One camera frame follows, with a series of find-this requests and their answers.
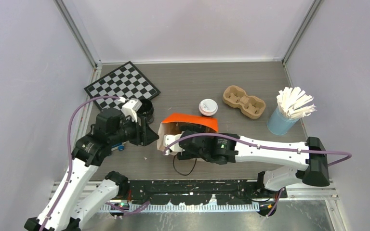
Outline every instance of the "white wall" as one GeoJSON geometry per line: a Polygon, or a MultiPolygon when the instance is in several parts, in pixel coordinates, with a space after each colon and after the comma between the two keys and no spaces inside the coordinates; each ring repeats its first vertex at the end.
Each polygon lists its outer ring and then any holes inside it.
{"type": "Polygon", "coordinates": [[[370,0],[325,0],[288,70],[318,107],[308,134],[354,155],[330,172],[350,230],[370,230],[370,0]]]}
{"type": "Polygon", "coordinates": [[[67,0],[103,63],[282,59],[313,0],[67,0]]]}
{"type": "Polygon", "coordinates": [[[51,0],[0,0],[0,230],[23,230],[67,164],[92,68],[51,0]]]}

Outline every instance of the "black cup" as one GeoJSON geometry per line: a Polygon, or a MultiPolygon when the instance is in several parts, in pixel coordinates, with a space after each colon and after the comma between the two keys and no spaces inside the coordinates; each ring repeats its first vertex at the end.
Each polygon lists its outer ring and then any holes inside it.
{"type": "Polygon", "coordinates": [[[154,106],[148,99],[141,99],[140,101],[143,105],[138,109],[137,114],[145,116],[147,122],[150,124],[154,121],[154,106]]]}

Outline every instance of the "bundle of stir sticks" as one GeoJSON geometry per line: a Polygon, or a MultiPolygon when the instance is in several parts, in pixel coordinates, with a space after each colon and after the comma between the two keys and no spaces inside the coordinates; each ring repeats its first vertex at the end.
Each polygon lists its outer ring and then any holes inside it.
{"type": "Polygon", "coordinates": [[[284,117],[288,119],[299,119],[311,115],[316,111],[313,105],[304,106],[313,100],[313,96],[306,95],[299,87],[285,88],[279,91],[277,106],[284,117]]]}

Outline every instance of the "cardboard cup holder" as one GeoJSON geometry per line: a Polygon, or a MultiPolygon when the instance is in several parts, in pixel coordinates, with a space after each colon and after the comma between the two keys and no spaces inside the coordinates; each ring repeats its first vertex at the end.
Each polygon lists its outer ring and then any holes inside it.
{"type": "Polygon", "coordinates": [[[223,101],[233,108],[239,108],[245,116],[251,119],[258,119],[266,108],[263,100],[247,95],[245,90],[235,85],[225,90],[223,101]]]}

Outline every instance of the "orange box flap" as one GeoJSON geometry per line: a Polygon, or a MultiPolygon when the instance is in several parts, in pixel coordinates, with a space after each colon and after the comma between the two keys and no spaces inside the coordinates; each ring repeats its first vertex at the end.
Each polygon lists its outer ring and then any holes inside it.
{"type": "Polygon", "coordinates": [[[200,124],[207,126],[216,132],[219,131],[218,129],[218,121],[215,118],[208,118],[208,117],[201,117],[197,115],[188,115],[182,113],[172,113],[169,117],[162,121],[163,124],[167,123],[176,123],[176,122],[183,122],[183,123],[192,123],[192,124],[200,124]]]}

